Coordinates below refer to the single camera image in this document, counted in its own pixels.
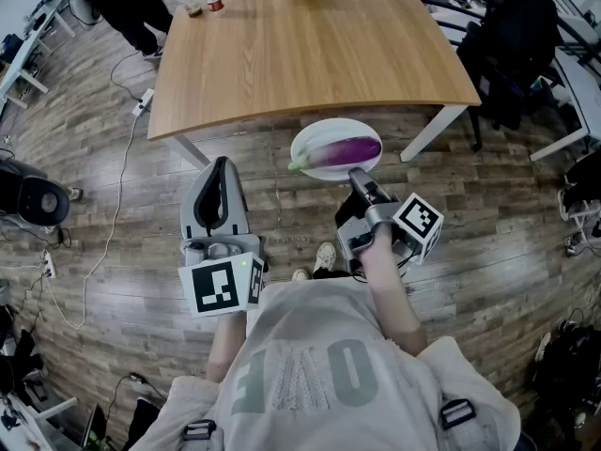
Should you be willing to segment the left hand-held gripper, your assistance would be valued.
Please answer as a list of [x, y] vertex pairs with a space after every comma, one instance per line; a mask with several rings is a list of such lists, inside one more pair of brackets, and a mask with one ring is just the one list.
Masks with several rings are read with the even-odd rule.
[[259, 305], [267, 265], [261, 238], [249, 234], [247, 210], [238, 170], [226, 157], [200, 173], [181, 203], [180, 226], [187, 240], [178, 274], [196, 317], [246, 312]]

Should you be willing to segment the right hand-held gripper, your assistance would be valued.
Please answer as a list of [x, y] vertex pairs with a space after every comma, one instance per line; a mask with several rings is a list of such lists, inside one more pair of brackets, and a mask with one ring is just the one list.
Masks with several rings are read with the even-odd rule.
[[360, 167], [350, 169], [348, 176], [352, 192], [334, 215], [347, 269], [362, 268], [359, 255], [373, 244], [382, 225], [391, 227], [399, 270], [422, 264], [439, 239], [443, 216], [415, 193], [399, 202]]

